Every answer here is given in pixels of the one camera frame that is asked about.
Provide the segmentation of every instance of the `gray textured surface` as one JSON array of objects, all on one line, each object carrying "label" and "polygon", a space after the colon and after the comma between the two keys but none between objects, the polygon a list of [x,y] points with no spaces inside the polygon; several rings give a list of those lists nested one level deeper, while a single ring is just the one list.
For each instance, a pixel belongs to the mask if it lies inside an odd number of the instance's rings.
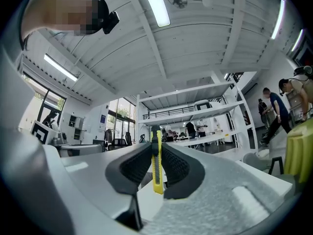
[{"label": "gray textured surface", "polygon": [[142,234],[228,235],[245,231],[255,224],[232,192],[237,186],[248,188],[269,213],[283,203],[274,190],[236,163],[203,152],[193,153],[193,157],[205,168],[203,183],[187,199],[164,200]]}]

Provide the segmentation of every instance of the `white ceiling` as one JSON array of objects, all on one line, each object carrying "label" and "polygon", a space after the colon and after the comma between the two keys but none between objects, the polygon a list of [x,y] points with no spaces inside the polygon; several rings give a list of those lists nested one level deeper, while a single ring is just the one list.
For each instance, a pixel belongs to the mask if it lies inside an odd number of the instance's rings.
[{"label": "white ceiling", "polygon": [[[165,0],[171,24],[159,28],[147,0],[106,2],[120,18],[109,35],[99,31],[77,37],[40,30],[30,37],[25,53],[35,64],[30,69],[42,69],[61,89],[94,105],[143,91],[156,95],[209,84],[214,69],[227,73],[266,68],[259,60],[280,4],[280,0],[212,0],[207,8],[201,0],[188,0],[186,8],[178,9]],[[302,26],[292,6],[287,9],[277,37],[277,46],[285,53]],[[43,59],[46,53],[79,79],[65,80]]]}]

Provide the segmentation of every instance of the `yellow utility knife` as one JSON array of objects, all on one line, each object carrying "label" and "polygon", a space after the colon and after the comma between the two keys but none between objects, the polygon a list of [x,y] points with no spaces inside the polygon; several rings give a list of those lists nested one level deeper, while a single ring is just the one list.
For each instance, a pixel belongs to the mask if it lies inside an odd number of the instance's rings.
[{"label": "yellow utility knife", "polygon": [[162,181],[162,142],[160,126],[153,125],[151,128],[152,140],[152,180],[153,190],[156,193],[163,194],[163,181]]}]

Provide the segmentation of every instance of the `backpack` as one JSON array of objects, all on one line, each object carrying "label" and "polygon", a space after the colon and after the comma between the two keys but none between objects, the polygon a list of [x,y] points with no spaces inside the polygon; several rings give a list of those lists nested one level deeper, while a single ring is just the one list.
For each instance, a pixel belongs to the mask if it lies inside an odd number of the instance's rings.
[{"label": "backpack", "polygon": [[309,79],[313,80],[313,66],[306,65],[296,68],[293,72],[293,75],[306,75]]}]

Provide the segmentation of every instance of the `ceiling lamp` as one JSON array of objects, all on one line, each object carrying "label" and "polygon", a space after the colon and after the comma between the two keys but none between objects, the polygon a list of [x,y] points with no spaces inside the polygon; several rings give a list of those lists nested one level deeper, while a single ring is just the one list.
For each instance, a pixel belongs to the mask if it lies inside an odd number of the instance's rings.
[{"label": "ceiling lamp", "polygon": [[212,7],[213,0],[202,0],[202,4],[204,5],[204,7],[210,8]]},{"label": "ceiling lamp", "polygon": [[273,31],[273,34],[271,36],[272,39],[275,39],[278,33],[278,30],[280,28],[280,24],[283,20],[283,15],[284,15],[284,10],[285,10],[285,0],[280,0],[280,8],[279,8],[279,13],[278,13],[278,18],[277,18],[277,22],[275,25],[275,29]]},{"label": "ceiling lamp", "polygon": [[148,0],[156,18],[156,23],[159,27],[168,26],[171,24],[170,18],[164,4],[164,0]]},{"label": "ceiling lamp", "polygon": [[294,51],[294,50],[297,48],[297,46],[298,46],[298,44],[299,44],[299,42],[300,42],[300,39],[301,39],[301,37],[302,37],[302,34],[303,34],[303,29],[300,31],[299,36],[298,36],[298,39],[297,39],[297,41],[295,42],[294,46],[292,47],[291,51]]},{"label": "ceiling lamp", "polygon": [[58,71],[62,72],[65,76],[72,79],[74,82],[76,82],[77,77],[74,76],[72,73],[64,69],[61,65],[59,65],[57,62],[55,62],[49,55],[45,54],[44,59],[50,63],[54,68],[56,68]]}]

